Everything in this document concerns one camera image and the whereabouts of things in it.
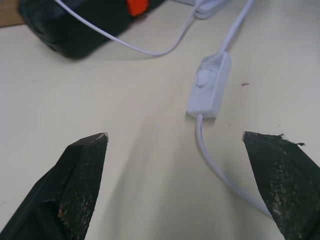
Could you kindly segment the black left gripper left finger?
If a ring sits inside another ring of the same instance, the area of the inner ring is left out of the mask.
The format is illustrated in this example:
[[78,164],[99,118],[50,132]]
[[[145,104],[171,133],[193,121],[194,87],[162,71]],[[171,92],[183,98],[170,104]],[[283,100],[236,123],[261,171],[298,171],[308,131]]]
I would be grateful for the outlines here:
[[26,195],[0,240],[85,240],[100,191],[109,137],[70,144]]

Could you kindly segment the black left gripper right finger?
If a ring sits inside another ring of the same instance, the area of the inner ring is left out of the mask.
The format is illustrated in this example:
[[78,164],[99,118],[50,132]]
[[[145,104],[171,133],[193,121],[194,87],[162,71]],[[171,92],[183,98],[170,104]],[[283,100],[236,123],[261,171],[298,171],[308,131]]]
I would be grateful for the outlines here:
[[261,198],[285,240],[320,240],[320,167],[281,135],[246,131]]

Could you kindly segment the orange power strip button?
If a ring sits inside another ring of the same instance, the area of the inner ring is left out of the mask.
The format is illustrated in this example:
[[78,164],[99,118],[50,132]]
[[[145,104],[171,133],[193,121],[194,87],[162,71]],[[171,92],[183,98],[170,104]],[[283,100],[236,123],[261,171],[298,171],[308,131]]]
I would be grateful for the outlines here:
[[131,17],[145,13],[149,7],[149,0],[125,0],[125,2]]

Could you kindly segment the black power strip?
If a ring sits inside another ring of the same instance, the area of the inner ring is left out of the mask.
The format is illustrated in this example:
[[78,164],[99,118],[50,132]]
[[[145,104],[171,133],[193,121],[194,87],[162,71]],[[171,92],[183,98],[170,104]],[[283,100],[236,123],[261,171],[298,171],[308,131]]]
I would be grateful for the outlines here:
[[[118,37],[138,15],[129,0],[61,0],[82,18]],[[50,49],[68,59],[90,55],[109,39],[70,15],[55,0],[18,0],[18,13],[29,29]]]

